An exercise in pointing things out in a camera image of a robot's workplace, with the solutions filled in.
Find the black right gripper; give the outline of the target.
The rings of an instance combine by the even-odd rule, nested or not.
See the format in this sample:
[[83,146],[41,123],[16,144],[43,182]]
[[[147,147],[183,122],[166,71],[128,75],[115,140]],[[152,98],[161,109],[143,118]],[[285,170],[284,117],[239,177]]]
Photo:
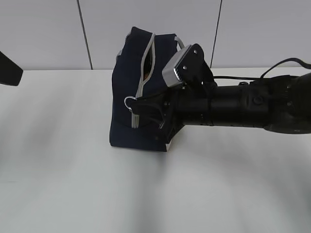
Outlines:
[[186,125],[211,126],[211,89],[168,89],[145,97],[128,97],[128,110],[139,114],[139,126],[158,127],[159,138],[170,143]]

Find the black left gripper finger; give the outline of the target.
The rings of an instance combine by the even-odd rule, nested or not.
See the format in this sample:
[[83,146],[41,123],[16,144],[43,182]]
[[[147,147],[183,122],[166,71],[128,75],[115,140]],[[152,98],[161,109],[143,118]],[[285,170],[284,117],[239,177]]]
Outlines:
[[18,86],[23,74],[23,69],[0,52],[0,83],[9,86]]

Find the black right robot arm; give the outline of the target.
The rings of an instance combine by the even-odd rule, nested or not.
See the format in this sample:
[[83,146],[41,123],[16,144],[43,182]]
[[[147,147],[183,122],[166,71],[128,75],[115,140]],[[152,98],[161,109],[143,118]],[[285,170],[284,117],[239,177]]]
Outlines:
[[214,77],[196,78],[126,103],[133,114],[155,123],[154,135],[165,141],[186,125],[311,132],[310,74],[259,78],[230,86],[218,86]]

